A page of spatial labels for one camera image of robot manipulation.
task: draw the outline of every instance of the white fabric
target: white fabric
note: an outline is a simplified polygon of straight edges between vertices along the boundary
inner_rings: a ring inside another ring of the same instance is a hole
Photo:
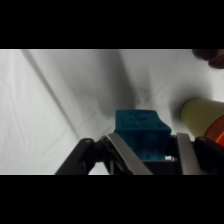
[[[54,174],[79,139],[114,131],[117,109],[154,109],[189,133],[181,105],[223,101],[223,84],[189,49],[2,49],[0,174]]]

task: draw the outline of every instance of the black metal frame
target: black metal frame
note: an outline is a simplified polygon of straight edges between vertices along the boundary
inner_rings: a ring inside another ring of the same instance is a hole
[[[224,174],[223,147],[205,138],[197,138],[192,145],[204,173]],[[175,159],[143,163],[154,175],[183,175],[176,136],[170,137],[166,156]],[[56,175],[88,175],[98,162],[105,164],[110,175],[133,175],[108,137],[103,137],[96,143],[92,139],[82,139]]]

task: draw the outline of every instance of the teal block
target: teal block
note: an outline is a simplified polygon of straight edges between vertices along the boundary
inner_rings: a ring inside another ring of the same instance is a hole
[[[117,111],[116,132],[141,160],[165,160],[171,129],[160,120],[156,111]]]

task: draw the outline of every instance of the orange object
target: orange object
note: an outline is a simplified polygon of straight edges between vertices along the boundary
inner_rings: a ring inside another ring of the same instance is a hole
[[[206,138],[209,138],[219,145],[224,147],[224,116],[217,119],[207,130],[205,134]]]

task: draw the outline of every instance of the yellow cylinder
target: yellow cylinder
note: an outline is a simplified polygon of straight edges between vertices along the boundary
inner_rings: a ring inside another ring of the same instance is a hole
[[[203,98],[188,101],[180,118],[195,137],[205,136],[209,127],[224,115],[224,103]]]

